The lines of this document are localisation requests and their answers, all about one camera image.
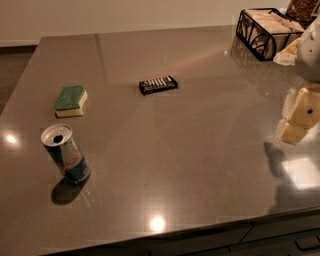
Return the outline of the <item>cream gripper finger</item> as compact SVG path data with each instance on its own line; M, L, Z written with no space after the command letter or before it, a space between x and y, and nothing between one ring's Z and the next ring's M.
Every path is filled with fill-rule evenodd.
M278 124L278 139L288 144L298 144L319 121L319 89L291 88L285 98L282 118Z

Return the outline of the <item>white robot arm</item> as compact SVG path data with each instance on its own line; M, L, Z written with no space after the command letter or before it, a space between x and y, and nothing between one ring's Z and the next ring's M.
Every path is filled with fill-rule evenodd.
M280 141L293 145L320 121L320 16L300 38L295 67L306 83L299 90L289 90L276 132Z

